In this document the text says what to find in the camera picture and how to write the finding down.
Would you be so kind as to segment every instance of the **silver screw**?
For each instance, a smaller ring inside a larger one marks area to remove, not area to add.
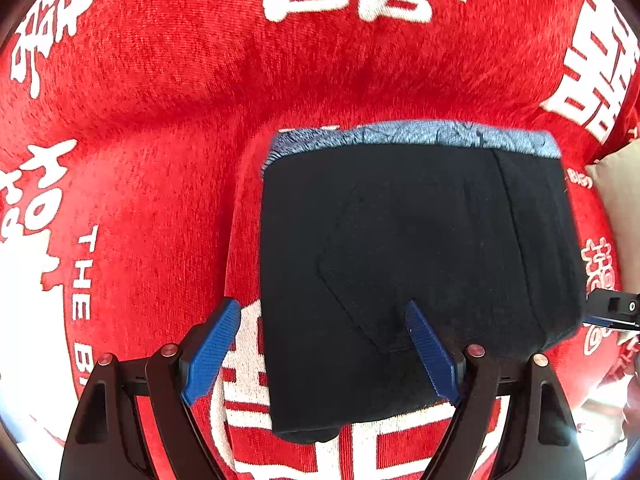
[[[533,356],[533,362],[540,367],[545,367],[549,364],[549,359],[547,359],[544,354],[535,354]]]
[[[98,357],[98,364],[100,366],[110,365],[112,361],[113,361],[113,354],[106,353]]]
[[[178,353],[178,345],[174,344],[174,343],[169,343],[168,345],[164,345],[160,349],[160,353],[164,357],[173,357],[174,355],[176,355]]]
[[[471,357],[482,357],[485,354],[484,348],[480,345],[469,345],[468,347],[466,347],[466,352]]]

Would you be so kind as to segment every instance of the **folded black fabric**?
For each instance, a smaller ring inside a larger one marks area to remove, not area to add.
[[[324,442],[437,402],[411,300],[496,356],[571,335],[585,275],[565,193],[546,133],[403,121],[277,137],[260,240],[274,433]]]

